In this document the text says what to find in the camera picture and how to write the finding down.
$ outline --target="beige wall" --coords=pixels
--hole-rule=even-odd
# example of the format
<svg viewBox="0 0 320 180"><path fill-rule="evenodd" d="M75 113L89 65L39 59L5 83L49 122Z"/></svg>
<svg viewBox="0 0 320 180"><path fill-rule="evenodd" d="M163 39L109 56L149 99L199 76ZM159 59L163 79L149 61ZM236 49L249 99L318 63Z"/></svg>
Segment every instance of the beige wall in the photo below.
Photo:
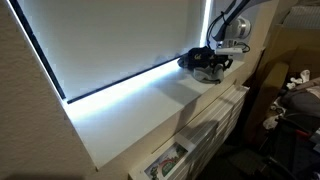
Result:
<svg viewBox="0 0 320 180"><path fill-rule="evenodd" d="M200 113L235 81L243 83L253 72L278 1L268 2L258 14L245 66L199 97L155 131L107 165L95 167L65 116L29 46L0 1L0 179L22 175L31 179L127 179L128 171L175 131Z"/></svg>

